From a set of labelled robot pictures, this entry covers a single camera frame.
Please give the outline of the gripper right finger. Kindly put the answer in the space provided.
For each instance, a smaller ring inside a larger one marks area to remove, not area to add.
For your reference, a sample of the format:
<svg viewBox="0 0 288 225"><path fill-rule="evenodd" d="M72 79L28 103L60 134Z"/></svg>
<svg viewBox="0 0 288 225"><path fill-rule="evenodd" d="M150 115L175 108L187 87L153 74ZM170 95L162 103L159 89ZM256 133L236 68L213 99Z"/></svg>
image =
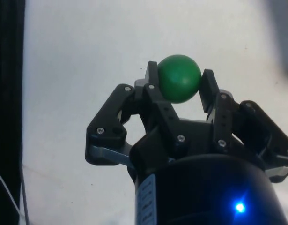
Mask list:
<svg viewBox="0 0 288 225"><path fill-rule="evenodd" d="M283 182L288 176L288 136L261 107L251 100L237 103L219 89L210 69L203 71L199 94L213 126L213 142L224 141L224 150L251 158L272 183Z"/></svg>

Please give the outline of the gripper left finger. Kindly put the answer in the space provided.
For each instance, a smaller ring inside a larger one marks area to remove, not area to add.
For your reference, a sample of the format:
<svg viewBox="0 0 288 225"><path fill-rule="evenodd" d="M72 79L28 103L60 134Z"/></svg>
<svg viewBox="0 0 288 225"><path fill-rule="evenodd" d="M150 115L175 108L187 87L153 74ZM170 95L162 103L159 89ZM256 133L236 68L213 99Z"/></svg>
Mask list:
<svg viewBox="0 0 288 225"><path fill-rule="evenodd" d="M119 84L86 130L85 159L92 165L125 165L128 168L158 168L169 159L186 155L183 121L161 92L159 65L150 61L144 79L134 86ZM126 141L124 127L139 115L145 134L134 145Z"/></svg>

